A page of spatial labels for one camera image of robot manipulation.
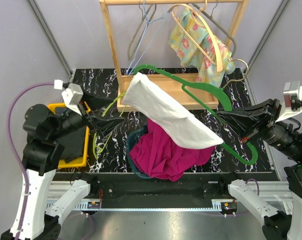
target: white towel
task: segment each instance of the white towel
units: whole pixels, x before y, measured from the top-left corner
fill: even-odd
[[[223,143],[223,139],[144,74],[133,77],[123,104],[135,107],[159,124],[182,148],[205,149]]]

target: orange hanger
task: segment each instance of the orange hanger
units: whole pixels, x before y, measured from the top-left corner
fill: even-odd
[[[213,47],[214,47],[214,51],[215,51],[215,57],[216,57],[216,62],[214,62],[210,56],[200,47],[200,45],[193,39],[193,37],[184,29],[184,27],[181,25],[180,21],[176,18],[175,14],[176,14],[176,11],[178,9],[179,6],[184,6],[186,8],[188,8],[190,11],[191,11],[191,15],[195,21],[196,24],[199,25],[199,27],[203,27],[203,28],[206,28],[211,39],[212,39],[212,43],[213,43]],[[168,11],[169,13],[172,14],[173,16],[173,19],[175,20],[175,22],[178,24],[178,26],[183,30],[183,32],[190,38],[190,40],[196,45],[196,47],[207,57],[207,59],[214,65],[216,65],[216,70],[218,73],[222,72],[223,70],[223,63],[222,63],[222,56],[221,56],[221,51],[220,51],[220,48],[217,44],[217,41],[216,41],[216,38],[213,34],[213,32],[211,31],[210,27],[208,26],[208,24],[206,23],[206,21],[203,19],[203,17],[197,13],[192,7],[190,7],[189,5],[187,4],[184,4],[184,3],[181,3],[181,4],[174,4]]]

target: wooden clothes rack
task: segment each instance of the wooden clothes rack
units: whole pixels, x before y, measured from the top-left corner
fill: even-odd
[[[249,0],[208,0],[208,3],[237,3],[230,27],[229,27],[229,34],[231,37],[235,37],[235,34],[238,30],[238,27],[240,25],[240,22],[242,20],[243,14],[245,12],[245,9],[247,7]],[[125,92],[133,78],[133,76],[128,75],[122,75],[120,64],[118,61],[118,55],[116,50],[116,44],[115,44],[115,38],[113,33],[113,27],[111,22],[111,17],[109,13],[108,6],[120,6],[120,5],[138,5],[140,2],[143,2],[142,0],[100,0],[101,10],[106,26],[106,32],[109,39],[111,51],[112,51],[112,57],[114,62],[114,67],[117,75],[117,81],[119,84],[119,91],[118,95]],[[146,4],[204,4],[204,0],[146,0]],[[230,48],[232,42],[227,38],[224,41],[225,45]],[[187,80],[189,82],[195,82],[195,79],[197,78],[197,73],[192,74],[176,74],[178,77]],[[175,98],[179,103],[181,103],[186,109],[188,110],[199,110],[203,109],[203,107],[196,102],[191,96],[189,96],[186,92],[184,92],[181,88],[182,84],[168,78],[166,76],[163,76],[161,74],[152,74],[148,75],[148,78],[157,84],[160,88],[162,88],[164,91],[166,91],[169,95],[171,95],[173,98]],[[196,95],[203,103],[205,103],[208,107],[211,109],[215,109],[218,106],[218,100],[208,92],[204,92],[199,89],[189,89],[192,91],[194,95]],[[122,98],[120,98],[117,102],[117,108],[118,111],[122,111],[124,108],[124,105],[122,104]],[[125,112],[135,111],[135,109],[131,106],[126,106],[124,109]]]

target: gray wall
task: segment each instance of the gray wall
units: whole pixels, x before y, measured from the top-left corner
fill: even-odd
[[[0,234],[9,229],[17,212],[22,174],[10,150],[5,119],[13,98],[25,87],[66,79],[27,1],[0,1]],[[26,143],[22,129],[24,113],[37,103],[60,101],[60,93],[49,87],[33,90],[20,99],[12,119],[12,134],[20,156]]]
[[[235,57],[250,60],[280,2],[281,0],[249,1],[236,35],[238,51]],[[37,0],[37,3],[72,69],[114,67],[98,0]],[[207,10],[209,14],[214,6],[215,4],[209,4]],[[154,19],[162,16],[169,7],[170,5],[159,5]],[[228,29],[235,7],[236,3],[220,3],[213,16]],[[109,9],[117,40],[120,66],[127,68],[129,65],[127,47],[141,20],[141,11],[138,6],[111,6]],[[141,64],[154,64],[167,68],[180,66],[178,57],[167,44],[175,24],[170,17],[141,59]],[[160,25],[161,22],[158,21],[149,26],[141,44],[140,54]],[[212,30],[222,37],[221,39],[225,38],[222,33],[215,31],[216,27]]]
[[[283,101],[286,82],[300,81],[302,85],[302,0],[289,3],[254,63],[249,79],[258,102],[268,98]],[[302,113],[295,118],[302,123]],[[275,149],[274,154],[281,169],[294,164]]]

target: yellow bin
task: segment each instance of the yellow bin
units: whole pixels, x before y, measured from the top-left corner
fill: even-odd
[[[49,104],[47,106],[53,113],[55,113],[56,108],[63,108],[66,107],[65,104],[63,103],[54,103],[54,104]],[[90,129],[86,127],[86,132],[85,132],[85,143],[84,143],[84,152],[82,157],[78,157],[77,159],[74,159],[73,161],[66,163],[63,159],[60,160],[59,162],[59,169],[63,168],[80,168],[80,167],[85,167],[87,164],[87,150],[88,150],[88,145],[89,145],[89,135],[90,135]]]

